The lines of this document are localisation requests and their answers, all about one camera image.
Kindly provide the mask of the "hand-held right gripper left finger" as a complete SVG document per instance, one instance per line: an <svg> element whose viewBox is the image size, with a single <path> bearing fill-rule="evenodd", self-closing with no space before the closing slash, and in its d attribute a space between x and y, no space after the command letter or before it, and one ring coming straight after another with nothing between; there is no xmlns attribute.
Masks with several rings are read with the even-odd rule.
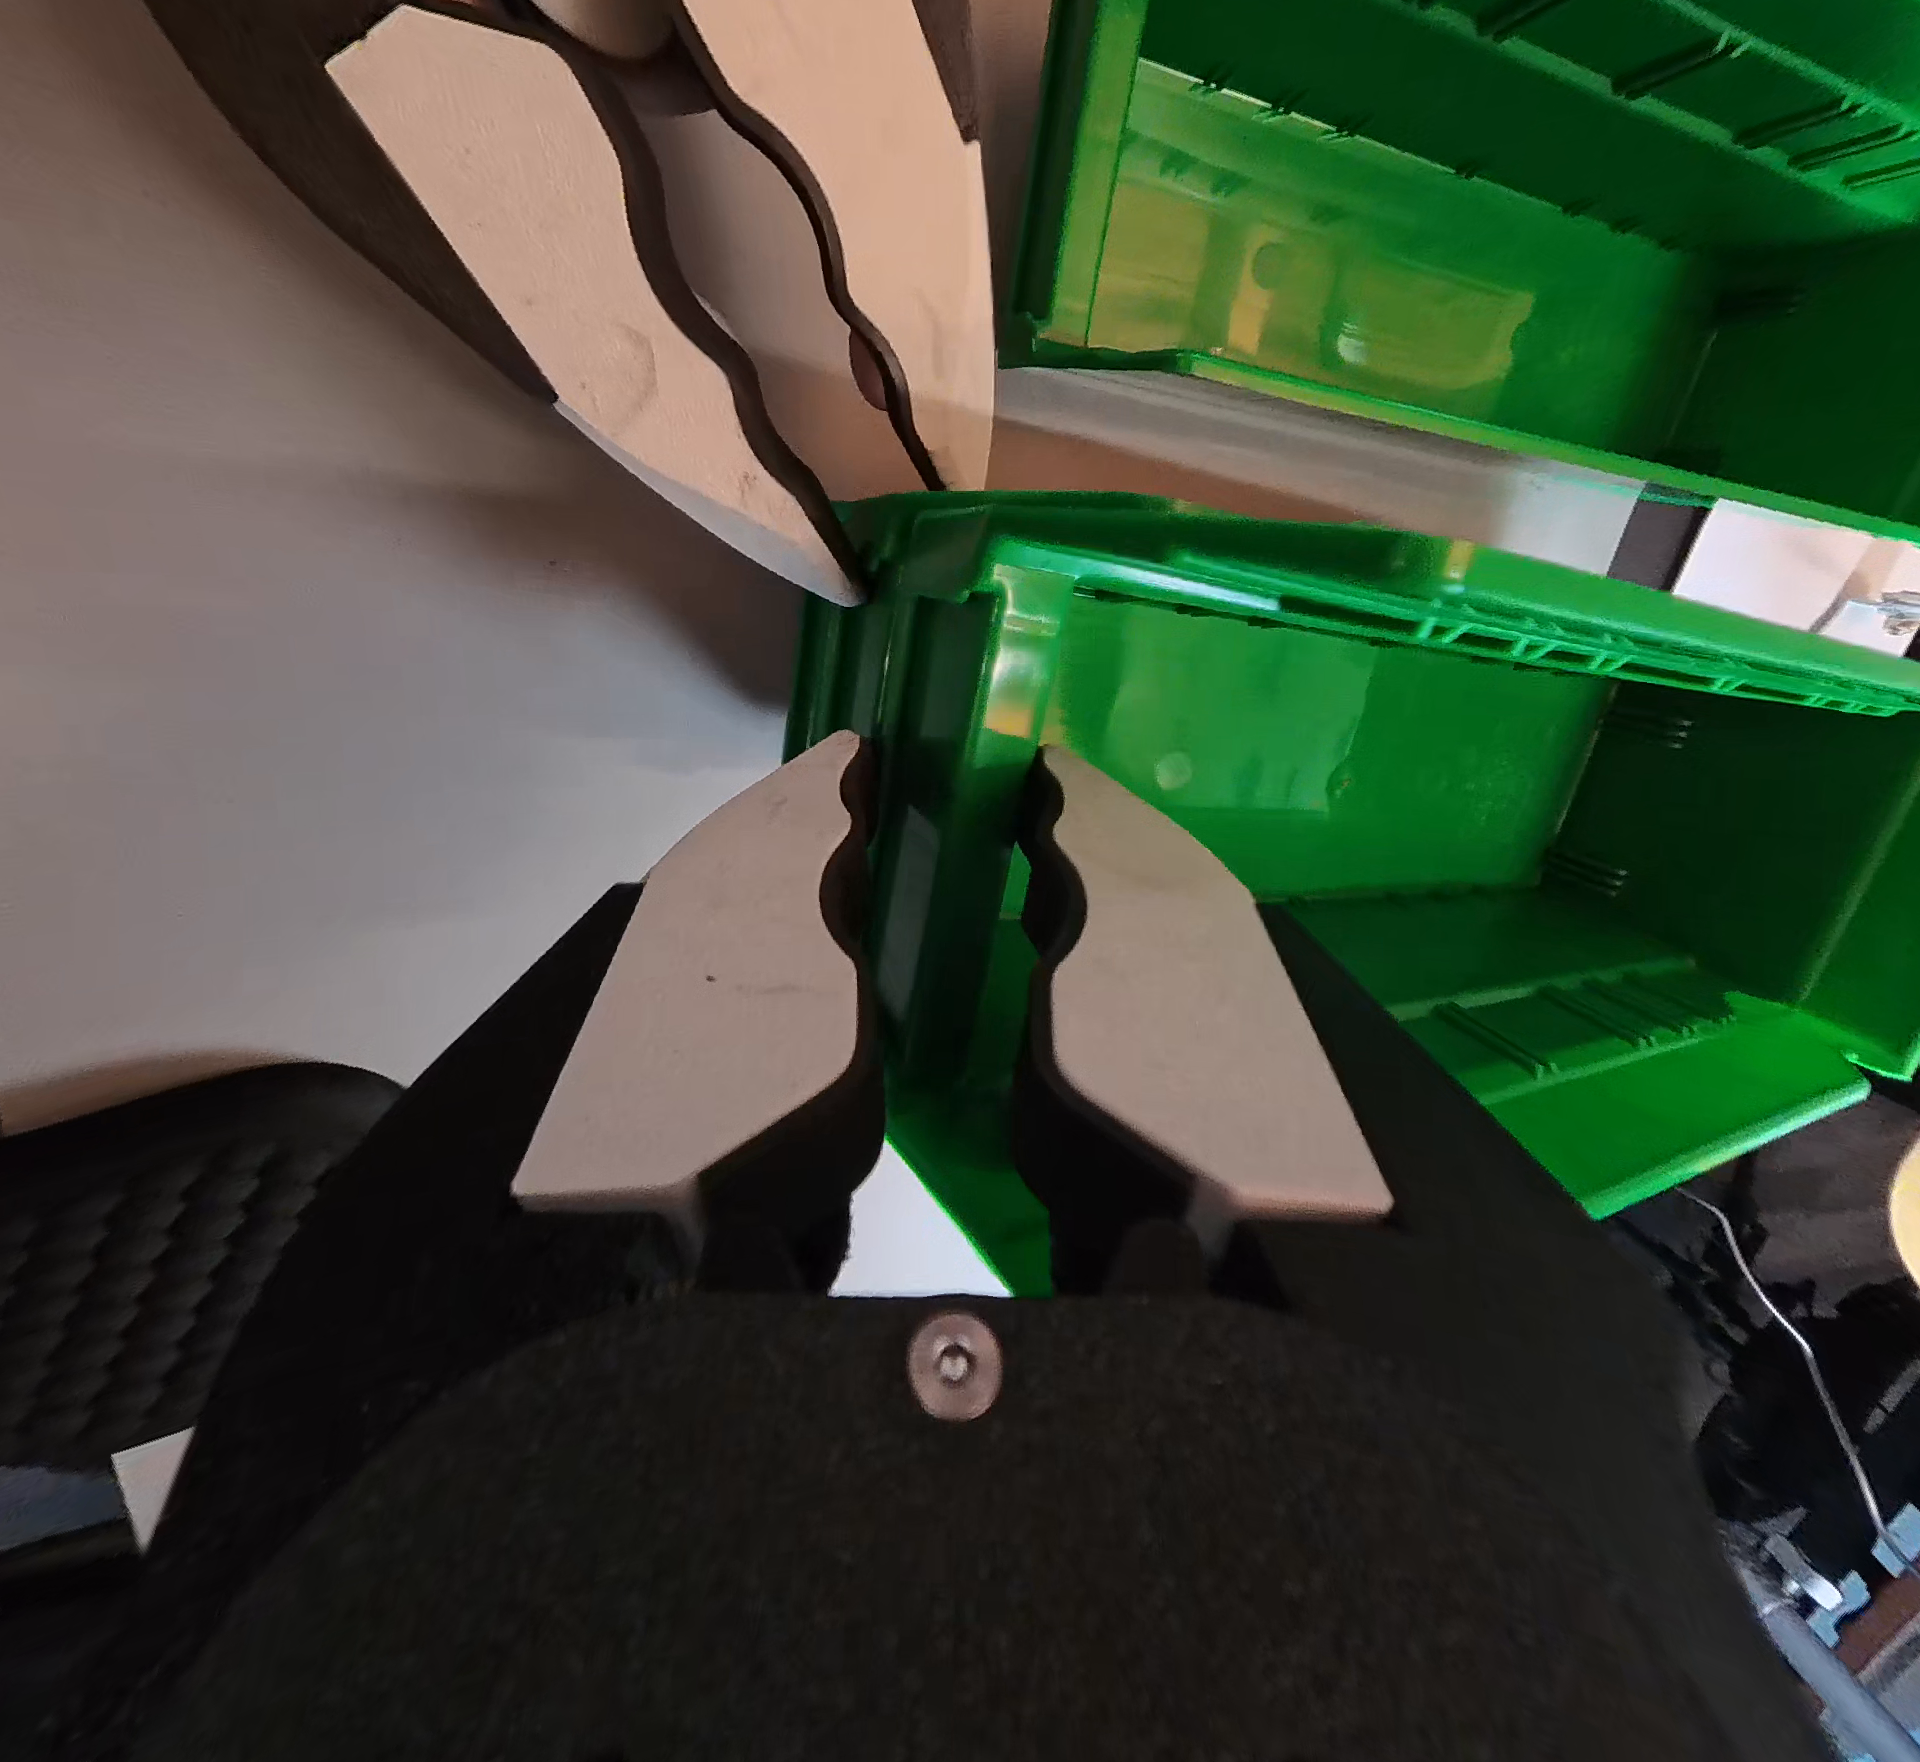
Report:
<svg viewBox="0 0 1920 1762"><path fill-rule="evenodd" d="M745 1241L831 1288L886 1130L873 761L831 734L647 871L513 1176L525 1212L647 1216L709 1277Z"/></svg>

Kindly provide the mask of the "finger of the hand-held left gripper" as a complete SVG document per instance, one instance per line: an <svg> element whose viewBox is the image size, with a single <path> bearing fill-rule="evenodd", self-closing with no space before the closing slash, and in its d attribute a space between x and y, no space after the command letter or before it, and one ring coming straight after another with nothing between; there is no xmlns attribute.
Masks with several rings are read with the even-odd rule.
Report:
<svg viewBox="0 0 1920 1762"><path fill-rule="evenodd" d="M671 0L799 200L826 303L928 489L986 485L996 311L970 0Z"/></svg>
<svg viewBox="0 0 1920 1762"><path fill-rule="evenodd" d="M327 74L573 429L759 567L864 600L825 485L682 270L653 152L600 76L538 32L423 1Z"/></svg>

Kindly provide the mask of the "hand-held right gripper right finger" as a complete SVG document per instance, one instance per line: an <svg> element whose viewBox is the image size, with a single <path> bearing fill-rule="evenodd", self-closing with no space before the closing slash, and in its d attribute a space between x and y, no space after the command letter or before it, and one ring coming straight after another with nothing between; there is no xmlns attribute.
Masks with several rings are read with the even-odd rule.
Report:
<svg viewBox="0 0 1920 1762"><path fill-rule="evenodd" d="M1020 803L1035 963L1015 1163L1057 1287L1169 1226L1210 1271L1248 1224L1380 1226L1393 1195L1253 894L1063 746Z"/></svg>

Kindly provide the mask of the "grey desk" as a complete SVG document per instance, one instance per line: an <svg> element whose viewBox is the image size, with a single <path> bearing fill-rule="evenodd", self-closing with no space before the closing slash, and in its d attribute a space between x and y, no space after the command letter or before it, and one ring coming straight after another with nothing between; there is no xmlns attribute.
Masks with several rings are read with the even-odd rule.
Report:
<svg viewBox="0 0 1920 1762"><path fill-rule="evenodd" d="M411 1080L771 767L797 592L273 185L143 0L5 0L5 1123Z"/></svg>

